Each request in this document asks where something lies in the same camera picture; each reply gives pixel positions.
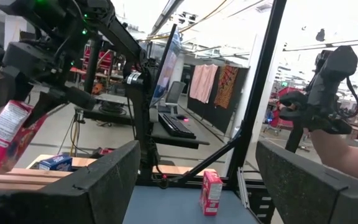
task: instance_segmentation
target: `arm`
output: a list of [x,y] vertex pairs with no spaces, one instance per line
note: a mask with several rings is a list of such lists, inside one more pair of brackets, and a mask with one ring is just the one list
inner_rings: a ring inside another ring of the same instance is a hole
[[313,131],[310,135],[324,165],[358,178],[358,147],[348,146],[339,135],[322,130]]

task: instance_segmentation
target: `pink towel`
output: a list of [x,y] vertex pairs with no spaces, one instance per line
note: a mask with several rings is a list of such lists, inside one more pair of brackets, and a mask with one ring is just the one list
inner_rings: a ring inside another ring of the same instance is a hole
[[214,83],[216,65],[197,65],[190,86],[190,97],[208,103]]

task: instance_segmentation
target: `floor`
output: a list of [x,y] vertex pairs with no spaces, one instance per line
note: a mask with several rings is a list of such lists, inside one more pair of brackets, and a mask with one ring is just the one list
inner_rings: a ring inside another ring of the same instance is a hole
[[[31,93],[31,104],[35,104],[39,91],[44,90],[41,87],[37,87]],[[192,118],[193,114],[189,114],[186,109],[186,100],[181,98],[179,113],[187,115]],[[68,105],[59,112],[49,117],[45,124],[42,126],[30,146],[27,148],[24,155],[20,158],[16,164],[18,168],[27,167],[39,154],[58,154],[60,152],[68,152],[71,148],[70,138],[64,139],[68,128],[71,123],[71,119],[74,115],[73,105]],[[227,133],[220,133],[212,126],[208,126],[207,123],[198,123],[200,130],[209,139],[209,146],[200,146],[198,150],[188,149],[175,146],[166,146],[158,144],[158,151],[163,160],[172,161],[176,166],[194,167],[200,161],[216,152],[224,143],[229,139]],[[268,141],[271,141],[281,147],[285,145],[289,132],[282,131],[279,136],[274,136],[267,133],[261,133],[260,137]],[[95,121],[86,120],[85,124],[81,125],[80,140],[78,147],[87,152],[91,152],[92,149],[97,147],[119,147],[128,141],[133,140],[132,129],[130,126],[114,124],[111,127],[99,127]],[[319,158],[313,148],[309,149],[309,152],[299,150],[297,154],[305,156],[311,160],[319,162]],[[221,172],[224,168],[225,156],[218,159],[210,165],[209,168],[216,169]],[[244,170],[256,170],[257,163],[255,160],[255,151],[249,151],[247,155],[247,163],[244,166]],[[250,179],[260,179],[259,174],[245,174]],[[272,220],[273,224],[281,224],[280,216],[276,213]]]

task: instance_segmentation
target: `office chair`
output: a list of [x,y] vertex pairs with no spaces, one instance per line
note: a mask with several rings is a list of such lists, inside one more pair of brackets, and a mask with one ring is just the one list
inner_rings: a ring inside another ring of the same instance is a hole
[[183,91],[186,83],[174,81],[171,88],[165,97],[165,100],[161,100],[161,104],[157,103],[158,112],[171,113],[172,115],[178,113],[178,101],[181,92]]

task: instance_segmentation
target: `keyboard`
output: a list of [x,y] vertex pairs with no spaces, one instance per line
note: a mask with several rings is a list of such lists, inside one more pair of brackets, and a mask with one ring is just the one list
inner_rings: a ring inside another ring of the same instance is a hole
[[159,113],[158,121],[171,136],[190,139],[196,138],[194,133],[187,129],[179,119],[172,117],[170,114]]

